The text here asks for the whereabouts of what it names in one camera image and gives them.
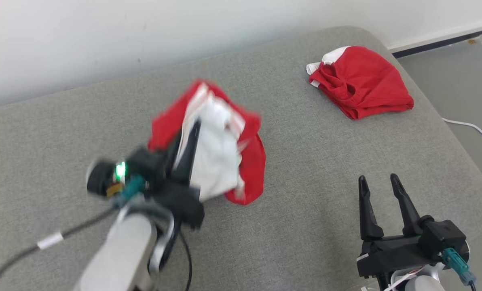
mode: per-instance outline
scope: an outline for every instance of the red cloth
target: red cloth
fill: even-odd
[[[312,81],[348,118],[413,108],[396,68],[363,46],[349,46],[332,64],[321,63],[309,77]]]
[[[225,195],[228,200],[234,203],[246,205],[261,196],[264,188],[266,154],[258,134],[261,128],[261,118],[256,113],[247,111],[230,101],[225,92],[217,85],[208,81],[196,80],[180,99],[153,120],[152,136],[148,148],[150,150],[166,149],[169,146],[171,140],[182,127],[189,101],[202,83],[205,83],[217,98],[223,99],[245,120],[245,129],[241,133],[238,143],[245,144],[248,142],[245,149],[241,151],[241,164],[239,165],[239,174],[245,181],[245,193],[240,197],[236,195],[235,190],[230,190]]]

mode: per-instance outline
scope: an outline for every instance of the red and white cloth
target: red and white cloth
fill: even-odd
[[[175,166],[187,145],[195,121],[201,120],[191,174],[200,201],[226,194],[246,205],[263,192],[266,155],[259,137],[261,118],[235,105],[216,85],[197,80],[152,122],[148,148],[165,149],[182,129]]]
[[[306,66],[309,83],[351,119],[413,108],[397,69],[363,46],[344,46]]]

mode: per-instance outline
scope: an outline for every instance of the white baseboard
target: white baseboard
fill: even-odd
[[[433,44],[434,42],[437,42],[437,41],[447,40],[450,38],[459,37],[459,36],[479,32],[479,31],[482,31],[482,22],[479,22],[473,25],[460,26],[457,28],[453,28],[451,30],[433,33],[430,35],[425,35],[424,37],[416,40],[406,41],[401,44],[393,44],[393,45],[387,46],[387,48],[390,50],[391,53],[395,53],[395,52],[408,50],[410,48],[416,48],[418,46],[424,46],[426,44]]]

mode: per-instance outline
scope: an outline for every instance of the green light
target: green light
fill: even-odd
[[[126,175],[126,163],[121,162],[117,166],[115,166],[115,175],[117,176],[117,180],[119,180],[121,177],[124,177]]]

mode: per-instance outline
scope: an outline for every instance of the gray floor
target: gray floor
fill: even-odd
[[[464,41],[402,57],[399,62],[442,117],[482,129],[482,37],[474,40],[474,44]],[[482,135],[471,127],[449,127],[482,172]],[[482,254],[471,253],[470,267],[482,291]],[[455,274],[442,281],[446,291],[470,290]]]

